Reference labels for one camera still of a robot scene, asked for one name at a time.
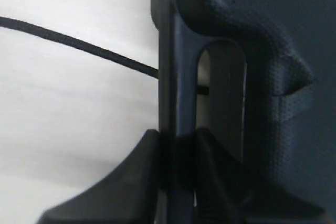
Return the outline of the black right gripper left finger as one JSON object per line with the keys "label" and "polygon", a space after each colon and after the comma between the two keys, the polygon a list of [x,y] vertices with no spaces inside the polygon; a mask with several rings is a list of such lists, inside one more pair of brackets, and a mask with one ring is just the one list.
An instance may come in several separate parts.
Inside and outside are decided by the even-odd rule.
{"label": "black right gripper left finger", "polygon": [[159,191],[159,133],[147,130],[104,179],[45,211],[38,223],[154,223]]}

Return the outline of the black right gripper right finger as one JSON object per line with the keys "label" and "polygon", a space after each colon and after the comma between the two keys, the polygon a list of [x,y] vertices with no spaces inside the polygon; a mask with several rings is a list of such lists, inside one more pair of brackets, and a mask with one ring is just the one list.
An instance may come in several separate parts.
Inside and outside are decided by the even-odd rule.
{"label": "black right gripper right finger", "polygon": [[325,223],[325,211],[253,174],[205,128],[195,132],[200,223]]}

